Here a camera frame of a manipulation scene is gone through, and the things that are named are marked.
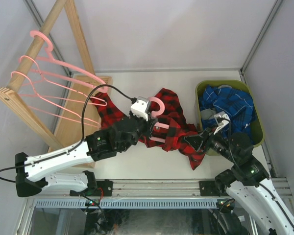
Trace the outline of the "red plaid shirt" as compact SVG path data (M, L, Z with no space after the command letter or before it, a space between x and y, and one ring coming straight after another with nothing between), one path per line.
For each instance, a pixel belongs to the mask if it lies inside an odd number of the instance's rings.
M162 88L155 97L162 100L165 105L163 114L157 117L158 121L168 125L169 128L154 127L152 136L164 139L165 141L158 142L146 137L141 137L139 141L144 143L147 148L160 147L166 152L179 151L182 155L189 158L191 169L195 170L203 161L205 154L201 151L195 151L184 141L185 137L197 134L195 125L186 122L178 95L175 92ZM102 129L110 127L114 122L125 117L125 114L116 107L108 94L99 92L95 94L91 101L96 102L97 98L107 102L106 106L97 106Z

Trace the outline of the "pink plastic hanger red shirt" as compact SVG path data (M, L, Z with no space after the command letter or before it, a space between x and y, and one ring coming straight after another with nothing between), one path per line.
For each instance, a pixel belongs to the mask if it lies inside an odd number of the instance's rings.
M149 97L148 100L150 102L155 102L159 106L159 110L152 111L151 112L151 116L153 118L156 118L156 117L158 117L158 116L160 116L160 115L162 115L164 113L164 111L165 111L165 104L163 103L163 101L161 99L159 99L157 97ZM162 129L169 129L170 126L167 125L167 124L163 124L163 123L157 122L154 127L156 129L161 129L161 128ZM160 143L165 143L165 139L154 137L153 135L151 135L150 140L157 141L157 142L160 142Z

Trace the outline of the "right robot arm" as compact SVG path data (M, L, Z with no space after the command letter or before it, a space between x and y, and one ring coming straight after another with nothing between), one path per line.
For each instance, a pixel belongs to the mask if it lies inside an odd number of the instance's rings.
M184 138L194 150L214 150L233 163L215 177L215 189L237 201L268 235L294 235L294 216L287 208L268 171L252 154L253 144L245 133L227 139L207 128Z

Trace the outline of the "pink plastic hanger blue shirt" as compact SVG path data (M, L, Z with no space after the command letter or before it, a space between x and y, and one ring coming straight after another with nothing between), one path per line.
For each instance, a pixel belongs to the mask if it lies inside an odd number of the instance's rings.
M70 81L72 83L80 84L82 86L92 88L92 89L95 88L98 85L106 84L106 82L103 79L97 77L96 75L94 75L94 74L92 74L92 73L90 73L90 72L88 72L88 71L86 71L86 70L84 70L84 69L82 69L80 67L77 67L75 65L69 64L69 63L61 61L59 59L56 59L53 56L54 45L51 42L51 40L44 33L40 32L38 30L32 30L32 31L30 31L30 36L33 39L42 39L43 44L46 44L46 46L44 48L46 56L37 56L36 59L34 60L34 64L36 65L36 68L35 69L30 69L30 72L34 72L34 73L38 73L38 74L41 74L41 75L47 75L47 76L59 78L59 79L62 79L62 80ZM39 68L39 65L38 65L37 61L48 62L50 64L55 64L55 65L59 65L59 66L61 66L63 68L67 68L70 71L76 71L79 74L82 74L82 75L90 78L90 80L96 82L97 85L93 85L93 84L84 82L82 80L75 79L71 75L64 76L64 75L59 75L57 73L41 70Z

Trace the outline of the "blue plaid shirt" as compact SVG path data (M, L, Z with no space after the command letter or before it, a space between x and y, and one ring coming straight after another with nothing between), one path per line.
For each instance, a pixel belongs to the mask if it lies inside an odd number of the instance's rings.
M251 123L256 120L255 108L251 95L230 87L206 86L198 98L199 110L225 112L231 120L231 134L251 135Z

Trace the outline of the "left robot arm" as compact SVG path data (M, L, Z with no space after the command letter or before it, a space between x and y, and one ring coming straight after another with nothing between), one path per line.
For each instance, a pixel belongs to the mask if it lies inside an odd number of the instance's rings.
M157 119L124 117L112 126L94 132L71 146L37 156L24 152L15 156L15 186L19 197L39 194L50 186L47 177L74 165L97 162L136 145L141 137L150 137Z

